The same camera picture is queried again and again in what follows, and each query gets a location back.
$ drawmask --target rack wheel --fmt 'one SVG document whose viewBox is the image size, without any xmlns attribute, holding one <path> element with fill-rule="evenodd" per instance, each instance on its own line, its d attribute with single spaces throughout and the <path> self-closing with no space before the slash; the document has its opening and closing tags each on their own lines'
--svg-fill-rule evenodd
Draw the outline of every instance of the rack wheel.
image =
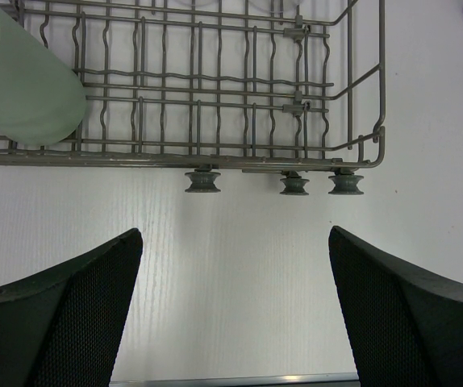
<svg viewBox="0 0 463 387">
<path fill-rule="evenodd" d="M 309 181 L 303 179 L 296 172 L 289 172 L 284 179 L 280 180 L 286 187 L 280 192 L 281 195 L 293 196 L 307 196 L 308 192 L 305 190 L 305 184 Z"/>
<path fill-rule="evenodd" d="M 336 174 L 330 176 L 330 180 L 336 185 L 330 195 L 364 195 L 364 192 L 357 188 L 357 183 L 364 179 L 364 176 L 350 174 Z"/>
<path fill-rule="evenodd" d="M 194 171 L 186 173 L 185 176 L 192 181 L 192 184 L 185 192 L 197 194 L 214 194 L 221 192 L 221 190 L 215 186 L 215 179 L 217 176 L 221 176 L 219 172 Z"/>
</svg>

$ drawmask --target metal edge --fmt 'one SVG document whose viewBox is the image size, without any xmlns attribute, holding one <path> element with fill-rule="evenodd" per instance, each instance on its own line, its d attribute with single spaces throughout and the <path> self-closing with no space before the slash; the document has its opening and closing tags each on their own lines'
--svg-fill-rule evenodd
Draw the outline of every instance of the metal edge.
<svg viewBox="0 0 463 387">
<path fill-rule="evenodd" d="M 279 377 L 236 377 L 188 381 L 114 381 L 110 387 L 239 387 L 253 385 L 323 384 L 335 387 L 359 387 L 356 373 L 326 373 L 319 375 L 287 375 Z"/>
<path fill-rule="evenodd" d="M 122 166 L 122 167 L 174 167 L 191 168 L 196 165 L 217 165 L 221 169 L 266 169 L 266 170 L 294 170 L 294 171 L 327 171 L 337 168 L 363 169 L 373 168 L 382 162 L 385 150 L 385 128 L 380 127 L 377 132 L 367 135 L 364 139 L 352 141 L 357 144 L 362 140 L 379 138 L 379 155 L 375 161 L 364 160 L 345 162 L 341 159 L 268 159 L 266 157 L 243 158 L 238 156 L 181 156 L 170 154 L 111 154 L 105 156 L 86 155 L 85 153 L 64 153 L 56 151 L 24 151 L 14 150 L 11 154 L 0 154 L 0 164 L 6 165 L 44 165 L 44 166 Z"/>
</svg>

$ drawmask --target rack tine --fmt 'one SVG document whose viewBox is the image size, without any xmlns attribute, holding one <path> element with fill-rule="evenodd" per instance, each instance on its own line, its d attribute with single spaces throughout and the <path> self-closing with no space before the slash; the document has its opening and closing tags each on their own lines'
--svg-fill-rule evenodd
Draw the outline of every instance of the rack tine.
<svg viewBox="0 0 463 387">
<path fill-rule="evenodd" d="M 144 99 L 142 97 L 138 98 L 139 110 L 138 110 L 138 153 L 142 153 L 142 146 L 144 144 L 145 138 L 145 128 L 144 128 Z"/>
<path fill-rule="evenodd" d="M 257 26 L 253 27 L 253 93 L 257 92 Z"/>
<path fill-rule="evenodd" d="M 81 12 L 81 67 L 80 79 L 81 83 L 85 84 L 85 73 L 86 73 L 86 14 Z M 82 135 L 83 135 L 83 121 L 79 123 L 77 127 L 77 151 L 82 150 Z"/>
<path fill-rule="evenodd" d="M 308 96 L 311 94 L 310 87 L 309 87 L 309 34 L 311 26 L 307 26 L 305 30 L 305 56 L 304 56 L 304 64 L 305 64 L 305 95 Z"/>
<path fill-rule="evenodd" d="M 244 0 L 244 14 L 249 15 L 249 0 Z M 249 28 L 248 20 L 244 20 L 244 25 L 246 28 Z M 249 32 L 244 33 L 244 38 L 246 39 L 246 50 L 244 53 L 244 79 L 248 79 L 248 57 L 249 57 Z M 248 83 L 244 83 L 244 92 L 248 91 Z M 244 104 L 248 105 L 248 96 L 244 95 Z M 244 114 L 244 145 L 248 143 L 248 130 L 249 130 L 249 118 L 248 118 L 248 108 L 245 107 L 243 110 Z M 244 157 L 248 156 L 248 149 L 244 149 Z"/>
<path fill-rule="evenodd" d="M 81 14 L 81 5 L 80 4 L 77 4 L 76 6 L 76 12 L 78 15 Z M 80 63 L 79 63 L 79 60 L 80 60 L 80 53 L 79 53 L 79 40 L 77 39 L 77 32 L 79 31 L 79 26 L 81 25 L 81 18 L 80 17 L 76 17 L 76 23 L 74 24 L 73 28 L 72 28 L 72 41 L 73 41 L 73 46 L 74 46 L 74 51 L 73 51 L 73 63 L 74 63 L 74 68 L 75 69 L 79 69 L 81 67 Z M 77 73 L 77 75 L 80 77 L 82 77 L 82 73 Z M 82 125 L 82 122 L 79 123 L 79 125 L 77 126 L 77 129 L 74 133 L 72 133 L 72 135 L 70 136 L 70 138 L 72 139 L 75 139 L 76 136 L 77 136 L 77 133 L 81 130 L 81 125 Z M 75 151 L 76 150 L 76 144 L 75 143 L 71 143 L 70 144 L 70 150 L 71 151 Z"/>
<path fill-rule="evenodd" d="M 280 25 L 283 25 L 283 0 L 278 0 L 280 2 L 280 12 L 279 12 L 279 17 L 280 17 Z"/>
<path fill-rule="evenodd" d="M 380 112 L 373 131 L 382 128 L 386 119 L 386 0 L 378 0 L 378 95 Z"/>
<path fill-rule="evenodd" d="M 202 22 L 198 23 L 198 88 L 202 89 Z"/>
<path fill-rule="evenodd" d="M 140 71 L 142 73 L 145 72 L 145 61 L 146 61 L 146 47 L 145 47 L 145 42 L 146 42 L 146 33 L 145 33 L 145 17 L 142 16 L 140 19 L 140 25 L 141 25 L 141 37 L 140 37 Z M 145 85 L 145 76 L 140 77 L 140 84 L 142 86 Z M 139 98 L 139 132 L 138 132 L 138 138 L 139 138 L 139 153 L 142 153 L 142 141 L 145 140 L 146 138 L 146 126 L 144 125 L 144 119 L 147 114 L 146 109 L 147 105 L 144 103 L 144 99 L 142 97 Z"/>
<path fill-rule="evenodd" d="M 219 0 L 219 13 L 223 12 L 223 0 Z M 223 24 L 223 18 L 218 17 L 217 23 L 219 25 Z M 219 46 L 217 48 L 217 78 L 221 78 L 221 65 L 222 65 L 222 54 L 223 54 L 223 32 L 221 29 L 217 31 Z M 217 129 L 215 133 L 215 142 L 220 144 L 221 142 L 221 80 L 217 81 Z M 215 149 L 215 154 L 220 154 L 221 148 Z"/>
<path fill-rule="evenodd" d="M 45 11 L 49 12 L 50 10 L 51 10 L 51 3 L 46 2 L 45 3 Z M 49 15 L 45 14 L 44 22 L 40 24 L 40 37 L 41 37 L 42 41 L 44 42 L 44 46 L 46 48 L 48 48 L 48 41 L 47 41 L 47 36 L 45 36 L 45 28 L 48 26 L 49 19 L 50 19 Z"/>
<path fill-rule="evenodd" d="M 17 18 L 20 26 L 25 27 L 24 15 L 25 15 L 25 3 L 23 0 L 13 0 L 15 4 L 15 9 L 18 12 Z"/>
<path fill-rule="evenodd" d="M 307 130 L 307 116 L 308 116 L 309 107 L 310 107 L 310 103 L 307 102 L 303 110 L 303 147 L 305 149 L 306 159 L 309 158 L 309 140 L 308 140 L 308 130 Z"/>
<path fill-rule="evenodd" d="M 352 0 L 348 0 L 348 26 L 347 26 L 347 78 L 348 78 L 348 142 L 353 139 L 353 7 Z"/>
<path fill-rule="evenodd" d="M 271 0 L 271 13 L 274 12 L 274 0 Z M 274 29 L 274 21 L 271 22 L 271 29 Z M 272 45 L 272 52 L 271 52 L 271 59 L 269 61 L 269 80 L 271 83 L 269 83 L 269 92 L 272 94 L 274 93 L 274 85 L 272 83 L 274 79 L 274 56 L 277 53 L 277 42 L 274 39 L 274 34 L 271 34 L 271 45 Z M 272 106 L 274 104 L 274 98 L 270 97 L 269 98 L 269 104 Z M 269 133 L 269 145 L 274 144 L 274 131 L 277 128 L 277 123 L 274 119 L 274 111 L 271 110 L 269 112 L 269 117 L 271 118 L 271 132 Z M 269 150 L 269 156 L 274 157 L 274 150 L 270 149 Z"/>
<path fill-rule="evenodd" d="M 252 156 L 257 156 L 257 104 L 253 103 L 252 123 L 251 123 L 251 149 Z"/>
<path fill-rule="evenodd" d="M 327 33 L 327 27 L 323 26 L 323 33 Z M 323 61 L 323 78 L 321 82 L 326 82 L 327 81 L 327 67 L 328 67 L 328 59 L 330 59 L 330 45 L 328 44 L 328 39 L 323 38 L 323 46 L 325 47 L 325 59 Z M 323 97 L 327 96 L 327 89 L 322 88 L 321 89 L 321 95 Z M 328 132 L 330 131 L 330 122 L 328 121 L 327 118 L 327 113 L 325 112 L 325 109 L 327 108 L 327 102 L 325 99 L 321 100 L 321 119 L 325 123 L 325 130 L 323 131 L 323 135 L 321 136 L 321 146 L 325 148 L 327 146 L 327 135 Z M 326 153 L 325 151 L 321 152 L 321 158 L 326 159 Z"/>
<path fill-rule="evenodd" d="M 364 141 L 359 141 L 359 157 L 357 159 L 357 162 L 361 163 L 364 161 Z"/>
<path fill-rule="evenodd" d="M 111 0 L 106 0 L 106 4 L 110 4 Z M 110 68 L 110 46 L 108 45 L 108 31 L 110 30 L 110 16 L 111 16 L 111 8 L 106 8 L 106 16 L 107 20 L 104 25 L 104 30 L 102 30 L 102 42 L 104 43 L 104 69 L 108 70 Z M 108 74 L 104 74 L 104 84 L 108 84 Z M 104 88 L 102 95 L 103 97 L 108 97 L 109 89 Z M 106 127 L 106 112 L 108 110 L 108 100 L 105 99 L 102 102 L 102 109 L 99 120 L 101 122 L 102 127 L 102 145 L 101 151 L 106 151 L 106 139 L 107 139 L 107 127 Z"/>
<path fill-rule="evenodd" d="M 135 5 L 139 6 L 140 5 L 140 0 L 135 0 Z M 139 18 L 139 11 L 138 9 L 135 10 L 135 19 Z M 131 36 L 131 39 L 133 41 L 133 71 L 136 73 L 138 72 L 138 30 L 139 30 L 139 22 L 135 22 L 135 28 L 133 29 L 133 35 Z M 137 86 L 138 85 L 138 76 L 134 75 L 133 76 L 133 85 Z M 133 98 L 137 99 L 138 97 L 138 89 L 133 89 Z M 131 122 L 131 139 L 133 141 L 136 140 L 136 101 L 133 101 L 133 108 L 131 110 L 131 117 L 130 117 L 130 122 Z M 133 145 L 131 147 L 131 152 L 135 153 L 136 152 L 136 146 Z"/>
<path fill-rule="evenodd" d="M 299 14 L 299 6 L 296 7 L 296 14 Z M 298 40 L 296 42 L 296 45 L 298 46 L 298 56 L 296 57 L 296 91 L 300 90 L 299 86 L 299 78 L 300 78 L 300 67 L 301 67 L 301 62 L 302 62 L 302 56 L 303 56 L 303 44 L 301 40 Z M 296 135 L 294 136 L 294 145 L 299 146 L 299 135 L 302 132 L 302 118 L 301 116 L 296 116 L 296 121 L 298 122 L 298 130 L 296 131 Z M 299 151 L 294 152 L 294 157 L 297 159 L 299 158 Z"/>
<path fill-rule="evenodd" d="M 198 114 L 196 117 L 196 152 L 201 155 L 201 100 L 198 100 Z"/>
<path fill-rule="evenodd" d="M 192 0 L 192 10 L 196 8 L 196 0 Z M 192 27 L 190 28 L 190 90 L 194 90 L 194 46 L 195 46 L 195 23 L 196 23 L 196 15 L 193 13 L 191 16 Z M 194 93 L 190 91 L 189 94 L 189 101 L 192 102 L 194 100 Z M 190 103 L 189 105 L 189 143 L 191 144 L 193 141 L 193 133 L 192 133 L 192 126 L 194 122 L 194 105 Z M 189 146 L 189 155 L 192 154 L 192 147 Z"/>
<path fill-rule="evenodd" d="M 164 0 L 164 9 L 169 8 L 169 0 Z M 164 21 L 167 21 L 168 13 L 164 10 Z M 161 72 L 164 76 L 161 78 L 161 87 L 166 87 L 167 77 L 167 24 L 164 24 L 163 33 L 161 34 Z M 165 100 L 165 91 L 161 92 L 161 99 Z M 160 139 L 162 142 L 165 141 L 165 103 L 161 103 L 161 113 L 160 113 Z M 160 146 L 160 154 L 165 153 L 165 147 Z"/>
</svg>

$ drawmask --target black mesh surface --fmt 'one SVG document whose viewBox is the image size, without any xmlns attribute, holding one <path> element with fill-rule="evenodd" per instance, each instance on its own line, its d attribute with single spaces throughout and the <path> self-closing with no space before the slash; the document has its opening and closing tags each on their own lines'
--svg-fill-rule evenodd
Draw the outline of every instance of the black mesh surface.
<svg viewBox="0 0 463 387">
<path fill-rule="evenodd" d="M 336 229 L 329 243 L 332 271 L 361 385 L 438 385 L 398 280 Z"/>
<path fill-rule="evenodd" d="M 463 387 L 463 302 L 411 285 L 403 291 L 441 385 Z"/>
<path fill-rule="evenodd" d="M 137 249 L 136 239 L 117 244 L 69 281 L 27 385 L 108 386 L 140 263 L 130 252 Z"/>
<path fill-rule="evenodd" d="M 130 230 L 0 286 L 0 387 L 108 387 L 141 255 Z"/>
</svg>

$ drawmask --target metal wire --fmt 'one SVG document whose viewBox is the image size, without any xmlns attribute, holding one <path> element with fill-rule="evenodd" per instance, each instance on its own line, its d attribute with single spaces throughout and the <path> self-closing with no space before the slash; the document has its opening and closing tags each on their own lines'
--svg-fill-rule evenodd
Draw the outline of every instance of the metal wire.
<svg viewBox="0 0 463 387">
<path fill-rule="evenodd" d="M 379 165 L 385 155 L 385 128 L 383 127 L 386 116 L 386 77 L 385 77 L 385 1 L 379 0 L 379 61 L 368 72 L 357 79 L 353 78 L 354 52 L 353 41 L 353 12 L 358 0 L 348 0 L 347 7 L 340 15 L 332 21 L 311 20 L 303 18 L 291 18 L 290 12 L 283 9 L 283 2 L 271 0 L 271 13 L 266 15 L 252 15 L 249 11 L 249 0 L 244 0 L 244 12 L 223 12 L 223 0 L 218 0 L 216 9 L 202 10 L 192 0 L 192 6 L 188 9 L 181 9 L 172 6 L 168 0 L 157 5 L 155 0 L 135 0 L 133 4 L 120 4 L 113 0 L 27 0 L 27 5 L 41 3 L 40 6 L 29 6 L 24 9 L 23 2 L 15 1 L 14 6 L 7 7 L 9 13 L 20 23 L 24 15 L 27 18 L 40 18 L 39 34 L 42 43 L 48 47 L 52 40 L 48 40 L 48 29 L 51 21 L 55 18 L 73 20 L 72 47 L 73 47 L 73 71 L 76 72 L 87 90 L 89 103 L 98 101 L 101 103 L 98 111 L 101 135 L 94 138 L 89 135 L 87 128 L 90 123 L 81 123 L 77 130 L 62 143 L 68 144 L 68 151 L 61 151 L 55 148 L 41 148 L 40 150 L 27 150 L 17 143 L 13 143 L 6 137 L 0 135 L 0 140 L 5 141 L 6 148 L 0 148 L 0 164 L 31 164 L 31 165 L 97 165 L 97 166 L 166 166 L 199 168 L 203 165 L 212 165 L 214 168 L 251 169 L 262 171 L 290 171 L 290 170 L 319 170 L 330 171 L 338 168 L 360 169 L 372 168 Z M 71 5 L 68 8 L 54 7 L 56 4 Z M 155 18 L 147 18 L 144 13 L 156 15 Z M 170 18 L 170 15 L 186 15 L 188 19 Z M 346 49 L 347 49 L 347 86 L 339 93 L 330 95 L 327 89 L 334 86 L 328 74 L 331 47 L 329 38 L 334 26 L 339 25 L 344 19 L 347 23 Z M 99 39 L 104 47 L 104 61 L 102 68 L 95 69 L 86 66 L 87 52 L 90 42 L 87 41 L 87 34 L 90 25 L 87 20 L 103 22 L 104 29 Z M 132 27 L 129 44 L 132 48 L 132 71 L 114 69 L 111 66 L 110 38 L 114 22 L 127 23 Z M 146 51 L 147 27 L 161 27 L 161 71 L 155 73 L 148 71 L 148 56 Z M 188 73 L 175 73 L 168 71 L 168 35 L 171 28 L 181 27 L 190 33 L 189 54 L 186 60 L 189 61 Z M 205 72 L 203 49 L 205 45 L 206 32 L 214 30 L 217 33 L 217 50 L 215 53 L 206 52 L 206 56 L 216 55 L 217 69 L 215 75 Z M 288 30 L 297 35 L 288 35 Z M 223 32 L 240 32 L 244 39 L 243 74 L 241 77 L 233 77 L 223 71 Z M 266 78 L 258 74 L 258 42 L 262 37 L 270 40 L 269 74 Z M 295 56 L 287 58 L 277 57 L 278 40 L 289 39 L 292 36 L 295 46 Z M 309 63 L 314 59 L 309 52 L 309 46 L 323 47 L 324 58 L 321 62 L 322 77 L 320 81 L 311 80 Z M 277 63 L 282 60 L 295 61 L 295 73 L 292 79 L 275 77 Z M 90 81 L 86 75 L 93 76 Z M 356 128 L 353 127 L 354 120 L 354 93 L 353 90 L 366 79 L 378 74 L 379 80 L 379 115 L 373 130 L 364 135 L 356 135 Z M 126 77 L 130 82 L 116 83 L 112 75 Z M 161 85 L 149 85 L 148 79 L 156 78 Z M 182 79 L 188 81 L 187 87 L 169 85 L 169 79 Z M 240 85 L 240 88 L 226 87 L 232 82 Z M 265 85 L 269 90 L 259 90 L 259 85 Z M 293 88 L 294 93 L 287 91 L 287 86 Z M 154 98 L 153 94 L 140 95 L 140 92 L 159 92 L 160 97 Z M 172 93 L 186 95 L 186 99 L 172 98 Z M 200 94 L 215 96 L 213 101 L 202 100 Z M 224 96 L 239 96 L 241 102 L 230 101 Z M 347 141 L 336 146 L 330 146 L 328 135 L 331 130 L 331 123 L 328 119 L 329 108 L 332 102 L 346 96 L 347 101 Z M 129 136 L 127 139 L 116 139 L 113 135 L 113 128 L 108 124 L 108 114 L 111 112 L 112 102 L 125 102 L 131 108 L 129 115 Z M 147 107 L 151 104 L 160 106 L 159 125 L 152 127 L 147 124 Z M 167 140 L 167 108 L 168 106 L 186 106 L 187 123 L 183 129 L 186 141 Z M 214 142 L 203 141 L 203 108 L 210 107 L 215 112 L 216 125 Z M 222 141 L 225 132 L 223 121 L 223 108 L 232 108 L 242 111 L 244 125 L 241 127 L 242 141 L 231 144 L 229 141 Z M 259 110 L 268 112 L 268 143 L 257 138 L 259 132 L 260 117 Z M 292 114 L 296 130 L 292 144 L 278 144 L 275 138 L 278 137 L 277 130 L 285 130 L 280 124 L 277 127 L 276 114 Z M 323 130 L 320 132 L 320 142 L 314 144 L 310 140 L 309 133 L 316 133 L 315 122 L 311 118 L 315 114 L 323 121 Z M 376 160 L 365 160 L 365 142 L 372 140 L 379 142 L 378 155 Z M 112 151 L 115 145 L 129 146 L 128 153 Z M 89 146 L 99 146 L 98 151 Z M 167 153 L 166 148 L 178 149 Z M 342 161 L 337 157 L 327 158 L 333 152 L 357 148 L 357 159 L 355 161 Z M 239 150 L 242 156 L 229 156 L 229 151 Z M 258 156 L 257 151 L 263 150 L 269 154 L 268 157 Z M 279 151 L 290 151 L 294 157 L 280 157 Z M 318 152 L 319 156 L 311 157 L 310 152 Z"/>
</svg>

